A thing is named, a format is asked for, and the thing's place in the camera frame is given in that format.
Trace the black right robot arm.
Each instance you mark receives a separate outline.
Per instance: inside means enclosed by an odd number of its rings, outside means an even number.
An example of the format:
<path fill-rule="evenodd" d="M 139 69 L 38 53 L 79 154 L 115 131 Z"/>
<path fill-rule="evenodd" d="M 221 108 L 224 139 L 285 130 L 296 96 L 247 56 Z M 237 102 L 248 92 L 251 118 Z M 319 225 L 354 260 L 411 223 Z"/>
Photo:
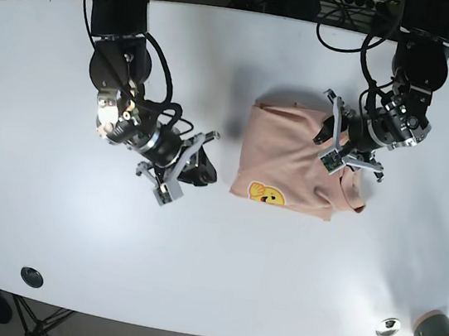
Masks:
<path fill-rule="evenodd" d="M 182 184 L 217 181 L 204 145 L 217 131 L 189 137 L 176 128 L 182 106 L 173 101 L 173 81 L 159 43 L 148 32 L 149 0 L 93 0 L 84 21 L 94 48 L 89 75 L 98 90 L 97 131 L 111 145 L 144 157 L 138 176 L 154 185 L 160 205 L 183 195 Z"/>

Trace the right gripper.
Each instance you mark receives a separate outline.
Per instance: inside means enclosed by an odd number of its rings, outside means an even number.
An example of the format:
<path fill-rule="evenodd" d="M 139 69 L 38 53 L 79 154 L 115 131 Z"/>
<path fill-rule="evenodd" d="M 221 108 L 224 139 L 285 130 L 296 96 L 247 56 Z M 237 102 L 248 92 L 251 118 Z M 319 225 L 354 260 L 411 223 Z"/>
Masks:
<path fill-rule="evenodd" d="M 205 154 L 205 135 L 183 140 L 174 128 L 155 121 L 136 124 L 127 121 L 124 140 L 127 146 L 143 156 L 136 175 L 146 176 L 153 184 L 159 206 L 182 198 L 179 182 L 206 187 L 217 182 L 217 172 Z"/>

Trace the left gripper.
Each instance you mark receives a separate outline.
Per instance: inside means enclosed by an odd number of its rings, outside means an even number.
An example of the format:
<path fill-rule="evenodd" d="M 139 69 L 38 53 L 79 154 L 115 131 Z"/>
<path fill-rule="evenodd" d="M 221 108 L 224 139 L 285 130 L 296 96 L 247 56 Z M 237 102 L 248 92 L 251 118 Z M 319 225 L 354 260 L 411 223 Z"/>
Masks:
<path fill-rule="evenodd" d="M 332 89 L 328 89 L 325 96 L 332 103 L 333 113 L 323 121 L 313 142 L 321 147 L 317 157 L 329 175 L 346 166 L 352 171 L 368 170 L 377 183 L 381 183 L 385 177 L 384 168 L 373 151 L 416 146 L 431 131 L 426 116 L 428 100 L 367 93 L 360 113 L 354 117 L 355 111 Z M 349 152 L 340 139 L 344 132 L 348 136 Z"/>

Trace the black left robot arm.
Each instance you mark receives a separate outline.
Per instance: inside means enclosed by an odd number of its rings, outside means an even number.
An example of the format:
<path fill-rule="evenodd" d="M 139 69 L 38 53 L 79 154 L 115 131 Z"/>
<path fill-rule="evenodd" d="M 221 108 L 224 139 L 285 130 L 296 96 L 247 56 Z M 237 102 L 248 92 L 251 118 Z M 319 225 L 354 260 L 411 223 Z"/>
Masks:
<path fill-rule="evenodd" d="M 356 50 L 368 84 L 359 110 L 348 109 L 333 90 L 326 91 L 333 113 L 314 144 L 321 146 L 318 157 L 330 175 L 349 167 L 370 170 L 382 180 L 384 168 L 374 153 L 419 145 L 431 131 L 427 109 L 448 74 L 449 0 L 399 0 L 399 6 L 386 33 L 370 31 Z M 371 77 L 366 56 L 391 36 L 398 40 L 388 92 Z"/>

